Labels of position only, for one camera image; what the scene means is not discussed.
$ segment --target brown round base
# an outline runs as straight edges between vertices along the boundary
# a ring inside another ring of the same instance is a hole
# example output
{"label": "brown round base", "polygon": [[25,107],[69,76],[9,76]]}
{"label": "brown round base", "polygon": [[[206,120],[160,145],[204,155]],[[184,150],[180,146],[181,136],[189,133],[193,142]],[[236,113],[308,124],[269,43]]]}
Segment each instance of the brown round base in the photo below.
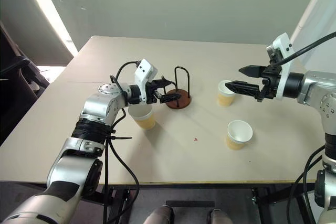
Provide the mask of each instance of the brown round base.
{"label": "brown round base", "polygon": [[172,94],[172,93],[179,93],[181,94],[181,98],[179,98],[178,100],[178,107],[177,107],[177,103],[176,101],[173,102],[167,102],[167,106],[171,109],[175,109],[175,110],[180,110],[183,109],[185,107],[187,107],[190,102],[191,102],[191,97],[188,98],[188,92],[183,90],[183,89],[178,89],[177,92],[175,91],[175,89],[169,91],[167,94]]}

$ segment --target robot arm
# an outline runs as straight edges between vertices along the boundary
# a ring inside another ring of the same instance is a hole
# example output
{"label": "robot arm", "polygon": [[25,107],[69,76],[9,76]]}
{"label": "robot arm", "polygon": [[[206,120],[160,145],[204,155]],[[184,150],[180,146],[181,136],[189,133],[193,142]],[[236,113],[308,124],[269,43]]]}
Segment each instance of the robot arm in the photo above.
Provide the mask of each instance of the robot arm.
{"label": "robot arm", "polygon": [[161,95],[157,89],[172,82],[162,78],[143,59],[135,71],[135,84],[106,83],[88,98],[76,127],[58,154],[47,179],[47,189],[27,199],[4,221],[18,223],[68,223],[79,200],[96,191],[104,142],[111,135],[112,125],[122,108],[129,104],[150,104],[180,98],[179,94]]}
{"label": "robot arm", "polygon": [[287,34],[282,34],[267,47],[270,65],[246,66],[239,72],[254,78],[263,78],[264,87],[243,81],[232,81],[226,86],[235,93],[249,95],[258,102],[264,98],[281,100],[295,98],[298,103],[315,108],[321,115],[325,131],[324,170],[318,172],[315,201],[324,211],[319,223],[334,223],[336,219],[336,74],[308,71],[290,72],[291,61],[280,66],[276,63],[294,53]]}

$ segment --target empty paper cup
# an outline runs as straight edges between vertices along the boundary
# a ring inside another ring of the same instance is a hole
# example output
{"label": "empty paper cup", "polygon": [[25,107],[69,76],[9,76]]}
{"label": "empty paper cup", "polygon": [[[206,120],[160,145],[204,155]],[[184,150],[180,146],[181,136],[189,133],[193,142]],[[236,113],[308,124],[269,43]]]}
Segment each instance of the empty paper cup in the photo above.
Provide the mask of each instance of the empty paper cup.
{"label": "empty paper cup", "polygon": [[224,107],[230,106],[235,98],[235,93],[225,86],[228,80],[221,81],[218,84],[218,104]]}
{"label": "empty paper cup", "polygon": [[128,113],[135,122],[144,130],[150,130],[155,126],[154,111],[151,105],[132,105],[128,108]]}
{"label": "empty paper cup", "polygon": [[234,120],[227,127],[226,144],[230,149],[239,150],[251,140],[252,135],[253,130],[247,122]]}

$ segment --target shoe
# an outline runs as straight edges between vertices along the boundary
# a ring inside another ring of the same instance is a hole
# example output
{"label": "shoe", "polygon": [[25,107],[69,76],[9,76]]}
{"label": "shoe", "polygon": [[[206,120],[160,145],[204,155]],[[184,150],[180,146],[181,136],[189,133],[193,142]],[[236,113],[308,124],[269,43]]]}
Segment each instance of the shoe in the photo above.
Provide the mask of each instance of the shoe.
{"label": "shoe", "polygon": [[170,206],[156,208],[143,224],[174,224],[174,211]]}
{"label": "shoe", "polygon": [[207,224],[233,224],[230,217],[220,209],[210,211],[206,218]]}

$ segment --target black cable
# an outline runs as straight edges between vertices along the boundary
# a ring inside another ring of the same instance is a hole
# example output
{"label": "black cable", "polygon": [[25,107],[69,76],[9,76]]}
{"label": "black cable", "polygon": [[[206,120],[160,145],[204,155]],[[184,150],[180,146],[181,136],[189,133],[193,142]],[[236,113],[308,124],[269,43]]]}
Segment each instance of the black cable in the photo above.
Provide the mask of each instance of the black cable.
{"label": "black cable", "polygon": [[118,219],[120,216],[122,216],[125,212],[127,212],[129,209],[131,209],[133,203],[135,202],[135,200],[137,199],[138,197],[138,194],[139,194],[139,191],[140,191],[140,185],[139,185],[139,181],[136,177],[136,175],[133,173],[133,171],[127,166],[127,164],[125,164],[125,162],[120,158],[120,156],[117,154],[116,150],[114,149],[113,145],[112,145],[112,142],[110,139],[107,140],[110,147],[111,147],[111,150],[113,152],[113,154],[115,155],[115,157],[117,158],[117,160],[123,165],[123,167],[125,167],[125,169],[131,174],[131,176],[133,177],[134,181],[135,181],[135,184],[136,184],[136,192],[135,192],[135,195],[132,199],[132,201],[125,207],[125,209],[123,209],[119,214],[117,214],[116,216],[114,216],[111,220],[109,220],[107,222],[107,224],[110,224],[112,222],[114,222],[116,219]]}
{"label": "black cable", "polygon": [[121,70],[122,70],[124,67],[126,67],[127,65],[129,65],[129,64],[135,64],[136,66],[138,66],[138,65],[140,64],[140,61],[129,61],[129,62],[126,62],[124,65],[122,65],[122,66],[119,68],[119,70],[118,70],[118,72],[117,72],[117,75],[116,75],[116,79],[119,78],[119,75],[120,75],[120,73],[121,73]]}
{"label": "black cable", "polygon": [[[322,159],[322,155],[320,155],[313,163],[311,163],[309,165],[308,170],[310,170],[315,164],[317,164],[319,161],[321,161],[321,159]],[[286,206],[286,216],[287,216],[288,224],[291,224],[290,216],[289,216],[290,202],[293,199],[294,192],[295,192],[300,180],[302,179],[302,177],[303,177],[303,173],[301,173],[301,175],[295,180],[294,184],[292,185],[292,188],[290,189],[289,197],[288,197],[288,200],[287,200],[287,206]]]}
{"label": "black cable", "polygon": [[[126,117],[126,112],[124,109],[121,109],[123,115],[116,120],[111,127],[111,133],[113,133],[115,126],[121,122]],[[103,209],[103,224],[107,223],[107,205],[108,205],[108,186],[109,186],[109,145],[108,145],[109,136],[105,140],[105,182],[104,182],[104,209]]]}
{"label": "black cable", "polygon": [[103,210],[103,223],[107,222],[107,204],[109,194],[109,143],[105,140],[105,185],[104,185],[104,210]]}
{"label": "black cable", "polygon": [[116,126],[121,120],[123,120],[123,119],[126,117],[126,112],[125,112],[124,108],[122,108],[121,111],[122,111],[123,115],[122,115],[122,117],[120,117],[118,120],[116,120],[116,121],[112,124],[112,127],[111,127],[112,130],[115,128],[115,126]]}
{"label": "black cable", "polygon": [[291,56],[287,57],[286,59],[283,59],[282,61],[279,61],[275,64],[272,64],[272,66],[281,66],[283,64],[286,64],[288,61],[294,60],[295,58],[299,57],[300,55],[303,55],[305,52],[308,52],[309,50],[313,49],[314,47],[317,47],[318,45],[326,42],[329,39],[332,39],[336,37],[336,31],[334,31],[331,34],[328,34],[326,36],[324,36],[323,38],[320,38],[319,40],[313,42],[312,44],[302,48],[301,50],[295,52],[294,54],[292,54]]}
{"label": "black cable", "polygon": [[[120,92],[122,93],[122,95],[124,96],[125,98],[125,104],[127,105],[128,102],[127,102],[127,93],[125,91],[123,91],[123,89],[121,88],[119,82],[118,82],[118,77],[120,75],[120,72],[121,70],[129,65],[129,64],[136,64],[136,66],[138,66],[140,64],[140,61],[130,61],[130,62],[126,62],[124,65],[122,65],[120,67],[120,69],[118,70],[117,72],[117,75],[116,77],[114,77],[113,75],[110,75],[110,79],[111,79],[111,82],[112,83],[115,83]],[[121,109],[122,113],[123,113],[123,116],[121,116],[118,120],[116,120],[112,126],[111,126],[111,133],[114,133],[115,130],[114,128],[116,127],[116,125],[121,122],[125,117],[126,117],[126,112],[125,112],[125,109],[122,108]],[[112,149],[112,152],[113,154],[116,156],[116,158],[118,159],[118,161],[126,168],[126,170],[131,174],[131,176],[133,177],[133,179],[135,180],[135,183],[136,183],[136,193],[135,193],[135,197],[133,198],[133,200],[128,204],[128,206],[123,210],[121,211],[118,215],[116,215],[115,217],[113,217],[111,220],[109,220],[107,222],[107,205],[108,205],[108,183],[109,183],[109,171],[108,171],[108,161],[109,161],[109,145]],[[135,174],[133,173],[133,171],[125,164],[125,162],[119,157],[119,155],[116,153],[115,149],[113,148],[113,145],[112,145],[112,142],[111,142],[111,137],[110,136],[107,136],[106,137],[106,141],[105,141],[105,185],[104,185],[104,209],[103,209],[103,223],[104,224],[108,224],[108,223],[112,223],[113,221],[115,221],[116,219],[120,218],[121,215],[123,215],[127,210],[129,210],[131,208],[131,206],[133,205],[133,203],[135,202],[136,198],[138,197],[138,194],[139,194],[139,190],[140,190],[140,185],[139,185],[139,181],[137,179],[137,177],[135,176]]]}
{"label": "black cable", "polygon": [[323,149],[324,149],[324,145],[322,145],[320,148],[318,148],[316,151],[314,151],[310,155],[309,159],[307,160],[306,166],[304,167],[304,171],[303,171],[303,196],[307,204],[308,217],[312,224],[316,224],[316,222],[315,222],[314,215],[310,207],[308,193],[307,193],[307,172],[308,172],[309,164],[312,161],[312,159]]}

